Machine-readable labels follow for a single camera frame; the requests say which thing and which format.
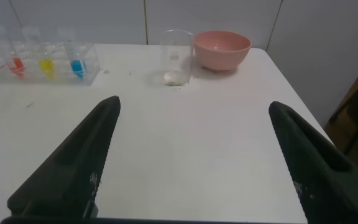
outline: glass beaker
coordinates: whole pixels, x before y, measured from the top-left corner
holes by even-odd
[[[193,34],[186,30],[167,30],[163,33],[161,68],[166,85],[184,85],[191,77]]]

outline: test tube rack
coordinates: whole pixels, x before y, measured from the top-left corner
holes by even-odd
[[[73,61],[68,56],[64,42],[42,42],[47,51],[48,59],[37,57],[29,41],[10,41],[14,49],[11,60],[14,67],[9,65],[0,51],[0,83],[1,82],[30,82],[30,83],[63,83],[90,85],[100,71],[99,60],[95,45],[92,43],[76,42],[77,59]]]

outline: white tabletop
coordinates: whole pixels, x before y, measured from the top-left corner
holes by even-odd
[[[0,85],[0,221],[12,193],[117,95],[99,217],[306,223],[269,105],[287,104],[324,131],[263,50],[251,49],[235,72],[195,67],[186,86],[162,84],[158,46],[97,50],[103,70],[91,86]]]

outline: red liquid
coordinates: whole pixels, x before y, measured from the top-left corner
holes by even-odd
[[[14,68],[10,68],[12,73],[15,73],[16,75],[23,77],[24,72],[24,65],[22,63],[22,60],[20,58],[13,58],[13,62],[15,63]]]

